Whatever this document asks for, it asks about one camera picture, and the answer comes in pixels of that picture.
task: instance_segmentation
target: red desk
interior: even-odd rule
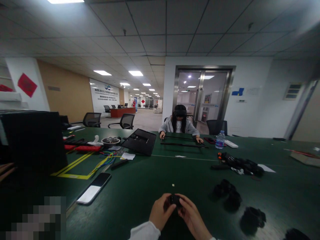
[[[124,113],[136,113],[136,108],[112,108],[110,109],[111,118],[121,118]]]

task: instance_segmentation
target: hand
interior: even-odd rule
[[[166,225],[166,222],[173,213],[173,210],[177,207],[175,204],[172,204],[165,212],[163,207],[169,196],[171,196],[171,193],[163,194],[161,198],[154,202],[151,209],[149,221],[152,222],[160,231],[162,231],[164,225]]]
[[[160,139],[164,139],[164,137],[166,136],[166,133],[164,131],[160,132]]]
[[[203,143],[203,139],[200,138],[200,137],[196,137],[196,141],[197,141],[198,143]]]
[[[177,193],[176,195],[180,197],[179,201],[182,205],[182,208],[178,210],[178,214],[187,224],[193,237],[196,240],[211,239],[212,235],[204,224],[196,205],[186,196]]]

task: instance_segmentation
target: white phone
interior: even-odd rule
[[[103,186],[111,178],[110,173],[100,173],[95,180],[87,187],[84,193],[78,198],[77,203],[89,204],[93,201],[94,197],[100,192]]]

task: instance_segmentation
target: person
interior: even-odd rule
[[[172,116],[168,117],[159,128],[160,138],[164,139],[166,132],[191,133],[198,143],[203,143],[199,131],[187,118],[187,109],[183,105],[176,105]]]
[[[196,205],[186,196],[178,193],[176,195],[180,197],[179,201],[182,205],[178,209],[178,215],[184,220],[193,237],[196,240],[217,240],[208,231]],[[160,237],[160,232],[177,207],[172,204],[166,211],[164,210],[170,196],[171,193],[165,193],[154,202],[149,221],[132,228],[129,240],[157,240]]]

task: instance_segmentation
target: water bottle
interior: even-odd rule
[[[222,149],[225,140],[226,136],[224,135],[224,131],[221,130],[220,133],[217,135],[216,148]]]

